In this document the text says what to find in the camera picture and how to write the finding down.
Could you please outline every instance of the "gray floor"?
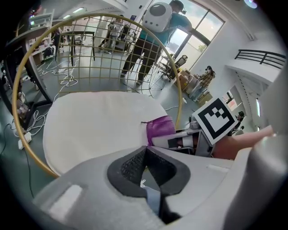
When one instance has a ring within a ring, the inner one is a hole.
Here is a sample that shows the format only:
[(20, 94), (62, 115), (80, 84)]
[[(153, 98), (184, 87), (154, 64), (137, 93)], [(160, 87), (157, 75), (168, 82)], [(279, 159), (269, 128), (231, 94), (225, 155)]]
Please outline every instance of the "gray floor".
[[(101, 57), (108, 57), (111, 58), (111, 55), (109, 54), (103, 54), (98, 53), (96, 54), (98, 57), (95, 61), (91, 61), (91, 66), (97, 67), (107, 67), (107, 68), (115, 68), (115, 69), (121, 69), (124, 65), (124, 60), (127, 58), (127, 55), (121, 56), (120, 54), (113, 54), (113, 58), (118, 60), (109, 60), (104, 59)], [(88, 64), (86, 66), (89, 66), (90, 57), (80, 57), (80, 61), (76, 63), (76, 66), (81, 63), (81, 66), (85, 66), (85, 64)], [(46, 62), (44, 66), (41, 68), (46, 71), (46, 67), (50, 61)], [(56, 66), (56, 62), (53, 61), (49, 68)], [(151, 90), (140, 90), (139, 88), (135, 88), (135, 82), (134, 81), (125, 81), (125, 83), (128, 85), (126, 86), (121, 82), (119, 79), (111, 79), (112, 77), (117, 78), (119, 76), (119, 70), (109, 70), (109, 69), (91, 69), (89, 73), (88, 68), (75, 68), (73, 71), (73, 76), (76, 79), (79, 79), (81, 77), (79, 76), (91, 76), (90, 79), (80, 79), (80, 81), (72, 87), (64, 88), (63, 92), (68, 91), (102, 91), (102, 90), (130, 90), (131, 92), (135, 93), (145, 93), (151, 95), (157, 100), (164, 109), (169, 109), (171, 107), (178, 105), (178, 92), (177, 87), (172, 83), (169, 82), (167, 78), (160, 79), (156, 85), (152, 87)], [(106, 76), (108, 79), (93, 79), (92, 76)], [(52, 73), (47, 73), (46, 75), (41, 77), (43, 79), (44, 84), (47, 87), (47, 92), (50, 95), (50, 97), (53, 98), (55, 95), (59, 92), (61, 86), (59, 85), (58, 76), (53, 75)], [(157, 81), (157, 79), (160, 78), (160, 74), (153, 75), (152, 80), (153, 82)], [(135, 76), (129, 76), (129, 79), (135, 79)], [(159, 90), (157, 88), (160, 88), (163, 86), (163, 83), (165, 83), (165, 87), (163, 90)], [(142, 88), (149, 88), (148, 83), (144, 83)], [(34, 88), (33, 83), (30, 81), (25, 81), (23, 83), (23, 91), (26, 95), (26, 98), (28, 101), (32, 100), (35, 95), (37, 94), (37, 91)], [(183, 94), (183, 97), (186, 99), (187, 104), (183, 104), (182, 108), (182, 116), (180, 120), (180, 128), (187, 127), (188, 124), (188, 117), (193, 113), (193, 111), (198, 109), (198, 106), (191, 101), (187, 95)], [(43, 106), (38, 108), (40, 114), (44, 114), (49, 109), (49, 106)], [(4, 103), (0, 101), (0, 150), (4, 147), (4, 135), (3, 130), (6, 124), (11, 124), (13, 117), (5, 107)], [(167, 114), (170, 115), (173, 120), (175, 121), (177, 118), (177, 108), (172, 108), (167, 111)], [(45, 162), (44, 152), (43, 152), (43, 146), (42, 146), (42, 137), (43, 137), (43, 129), (35, 136), (32, 137), (32, 141), (30, 143), (31, 148), (37, 153), (38, 157), (40, 157), (41, 160)], [(18, 149), (18, 138), (16, 138), (12, 130), (8, 127), (5, 131), (5, 139), (6, 139), (6, 149), (4, 153), (1, 156), (1, 166), (6, 172), (7, 179), (11, 184), (12, 189), (14, 190), (15, 194), (24, 197), (26, 199), (31, 199), (32, 195), (29, 188), (29, 171), (27, 166), (27, 159), (24, 150)], [(28, 156), (29, 164), (31, 168), (31, 188), (32, 191), (35, 194), (37, 194), (46, 184), (48, 184), (50, 181), (52, 181), (54, 178), (47, 175), (44, 171), (42, 171), (35, 162)], [(150, 175), (144, 175), (146, 177), (145, 185), (150, 186), (154, 189), (157, 189), (157, 185), (153, 179), (151, 179)]]

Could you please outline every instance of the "white cushion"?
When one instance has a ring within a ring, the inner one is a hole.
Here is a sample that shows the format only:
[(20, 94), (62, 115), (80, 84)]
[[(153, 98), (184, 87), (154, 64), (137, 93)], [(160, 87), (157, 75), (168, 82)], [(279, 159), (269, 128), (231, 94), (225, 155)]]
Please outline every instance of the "white cushion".
[(58, 98), (43, 134), (47, 164), (62, 175), (77, 164), (118, 150), (147, 145), (146, 124), (167, 115), (140, 93), (87, 92)]

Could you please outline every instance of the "chair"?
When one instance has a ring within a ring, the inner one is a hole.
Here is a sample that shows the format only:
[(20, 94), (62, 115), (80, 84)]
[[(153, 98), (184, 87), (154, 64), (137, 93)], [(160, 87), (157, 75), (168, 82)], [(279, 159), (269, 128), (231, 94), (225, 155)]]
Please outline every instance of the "chair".
[[(177, 72), (179, 72), (178, 68), (181, 67), (182, 65), (184, 65), (186, 62), (187, 62), (187, 55), (182, 55), (182, 57), (180, 57), (178, 59), (177, 62), (175, 62), (175, 66), (177, 68)], [(169, 78), (169, 81), (171, 81), (171, 79), (174, 79), (175, 78), (175, 73), (173, 72), (172, 70), (172, 67), (171, 67), (171, 64), (168, 63), (167, 65), (165, 65), (165, 70), (164, 71), (159, 71), (159, 72), (162, 72), (163, 74), (161, 75), (161, 77), (163, 76), (167, 76)]]

